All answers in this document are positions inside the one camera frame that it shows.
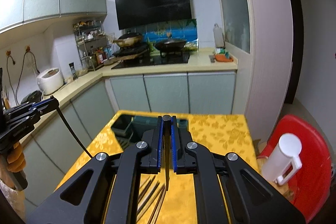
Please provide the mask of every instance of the rice cooker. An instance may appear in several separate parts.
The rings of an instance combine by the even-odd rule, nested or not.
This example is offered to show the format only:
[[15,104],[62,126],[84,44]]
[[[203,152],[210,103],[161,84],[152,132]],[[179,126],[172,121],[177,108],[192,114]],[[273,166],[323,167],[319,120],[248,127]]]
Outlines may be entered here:
[[63,86],[63,76],[59,68],[46,69],[36,77],[36,80],[45,95],[51,94]]

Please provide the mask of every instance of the white pitcher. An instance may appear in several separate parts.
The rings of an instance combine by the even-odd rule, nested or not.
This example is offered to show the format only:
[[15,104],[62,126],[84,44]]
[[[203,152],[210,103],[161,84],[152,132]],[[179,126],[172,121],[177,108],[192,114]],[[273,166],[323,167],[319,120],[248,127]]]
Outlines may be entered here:
[[[279,185],[285,184],[302,167],[299,157],[301,149],[302,144],[297,136],[291,133],[282,135],[277,146],[261,168],[263,178],[268,181],[275,181]],[[291,165],[293,170],[286,177],[283,177]]]

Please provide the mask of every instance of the beige countertop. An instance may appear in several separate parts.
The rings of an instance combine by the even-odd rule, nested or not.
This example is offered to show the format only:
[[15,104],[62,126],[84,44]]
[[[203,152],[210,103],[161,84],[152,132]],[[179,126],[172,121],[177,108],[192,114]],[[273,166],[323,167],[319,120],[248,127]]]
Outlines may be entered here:
[[[233,57],[233,62],[215,62],[211,63],[209,55],[212,54],[213,48],[203,48],[198,52],[190,54],[187,64],[169,64],[157,66],[142,66],[134,68],[111,69],[113,65],[103,67],[97,71],[92,71],[75,81],[63,86],[60,90],[52,95],[59,101],[59,106],[66,105],[70,99],[75,97],[81,91],[97,82],[104,77],[121,76],[121,75],[139,75],[139,74],[156,74],[156,73],[177,73],[177,72],[202,72],[202,71],[225,71],[237,70],[238,61]],[[45,125],[48,119],[55,115],[55,111],[43,115],[38,123],[35,124],[35,130],[25,136],[20,142],[25,146],[31,140],[31,134],[34,135],[38,128]]]

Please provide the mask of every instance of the hand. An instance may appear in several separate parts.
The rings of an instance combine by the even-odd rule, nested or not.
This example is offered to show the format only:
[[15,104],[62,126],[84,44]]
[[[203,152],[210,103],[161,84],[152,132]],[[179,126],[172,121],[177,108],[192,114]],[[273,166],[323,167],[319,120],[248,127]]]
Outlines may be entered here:
[[25,155],[22,152],[22,146],[19,142],[13,145],[14,150],[7,156],[7,166],[3,166],[0,163],[0,179],[10,188],[14,188],[15,185],[8,173],[5,171],[7,169],[10,172],[16,173],[20,172],[26,166]]

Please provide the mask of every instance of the red chair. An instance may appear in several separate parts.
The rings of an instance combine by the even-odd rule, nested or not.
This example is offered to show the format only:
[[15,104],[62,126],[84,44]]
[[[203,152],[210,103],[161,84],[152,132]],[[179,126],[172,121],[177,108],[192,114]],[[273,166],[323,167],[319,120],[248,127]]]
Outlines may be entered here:
[[294,115],[284,116],[276,126],[261,156],[269,156],[281,135],[292,133],[302,143],[300,159],[302,168],[288,181],[294,191],[291,203],[309,223],[329,196],[331,159],[326,142],[310,124]]

